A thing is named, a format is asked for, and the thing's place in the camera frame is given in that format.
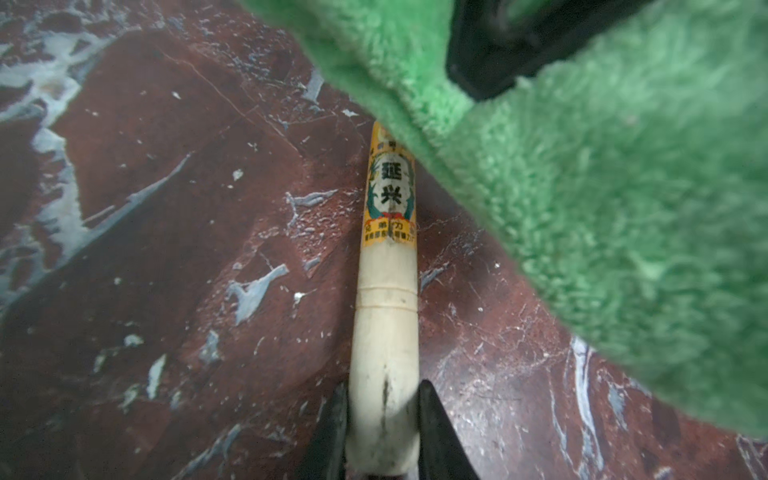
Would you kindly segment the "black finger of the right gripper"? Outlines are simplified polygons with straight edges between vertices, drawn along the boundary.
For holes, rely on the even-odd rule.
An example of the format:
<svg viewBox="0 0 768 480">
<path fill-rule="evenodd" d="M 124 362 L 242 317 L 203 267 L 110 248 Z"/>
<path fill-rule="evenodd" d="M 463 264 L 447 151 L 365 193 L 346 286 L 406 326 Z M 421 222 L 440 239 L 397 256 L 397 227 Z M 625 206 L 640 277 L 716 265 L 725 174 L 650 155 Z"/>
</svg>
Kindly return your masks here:
<svg viewBox="0 0 768 480">
<path fill-rule="evenodd" d="M 645 1 L 456 1 L 448 78 L 476 101 L 495 98 L 574 55 L 647 5 Z"/>
</svg>

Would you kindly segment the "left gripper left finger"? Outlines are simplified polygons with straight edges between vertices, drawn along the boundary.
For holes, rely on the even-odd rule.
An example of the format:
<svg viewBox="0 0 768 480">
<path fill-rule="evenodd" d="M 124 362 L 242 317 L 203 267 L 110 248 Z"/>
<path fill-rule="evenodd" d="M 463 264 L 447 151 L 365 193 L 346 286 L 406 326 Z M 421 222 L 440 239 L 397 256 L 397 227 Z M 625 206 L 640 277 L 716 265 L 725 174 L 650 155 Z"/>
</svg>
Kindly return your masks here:
<svg viewBox="0 0 768 480">
<path fill-rule="evenodd" d="M 345 382 L 341 382 L 320 412 L 316 428 L 298 467 L 299 479 L 345 478 L 347 427 L 348 387 Z"/>
</svg>

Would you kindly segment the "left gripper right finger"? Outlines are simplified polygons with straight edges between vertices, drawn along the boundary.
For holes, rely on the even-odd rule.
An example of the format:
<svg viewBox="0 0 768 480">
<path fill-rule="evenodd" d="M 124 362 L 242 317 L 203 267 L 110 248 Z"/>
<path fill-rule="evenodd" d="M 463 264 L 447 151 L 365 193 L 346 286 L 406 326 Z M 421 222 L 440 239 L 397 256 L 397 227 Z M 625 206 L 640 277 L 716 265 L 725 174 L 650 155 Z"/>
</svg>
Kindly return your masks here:
<svg viewBox="0 0 768 480">
<path fill-rule="evenodd" d="M 421 480 L 479 480 L 434 385 L 422 380 L 418 387 Z"/>
</svg>

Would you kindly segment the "sickle labelled handle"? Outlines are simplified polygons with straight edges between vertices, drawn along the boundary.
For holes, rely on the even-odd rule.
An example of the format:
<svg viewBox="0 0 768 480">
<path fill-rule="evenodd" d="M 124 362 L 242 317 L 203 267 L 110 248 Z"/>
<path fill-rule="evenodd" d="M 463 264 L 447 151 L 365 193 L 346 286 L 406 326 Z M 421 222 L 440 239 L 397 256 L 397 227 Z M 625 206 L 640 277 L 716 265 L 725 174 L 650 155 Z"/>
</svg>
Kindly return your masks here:
<svg viewBox="0 0 768 480">
<path fill-rule="evenodd" d="M 420 435 L 416 172 L 413 155 L 373 126 L 363 204 L 345 455 L 361 474 L 397 477 Z"/>
</svg>

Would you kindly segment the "green rag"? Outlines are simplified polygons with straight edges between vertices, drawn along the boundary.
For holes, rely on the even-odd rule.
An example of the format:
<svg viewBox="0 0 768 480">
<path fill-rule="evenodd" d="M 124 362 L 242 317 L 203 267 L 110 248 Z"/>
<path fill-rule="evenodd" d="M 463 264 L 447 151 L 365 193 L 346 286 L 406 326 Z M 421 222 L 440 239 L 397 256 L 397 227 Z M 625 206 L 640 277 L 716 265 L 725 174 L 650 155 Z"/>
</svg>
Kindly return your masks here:
<svg viewBox="0 0 768 480">
<path fill-rule="evenodd" d="M 767 5 L 645 1 L 476 101 L 456 1 L 249 1 L 374 114 L 577 336 L 685 414 L 767 435 Z"/>
</svg>

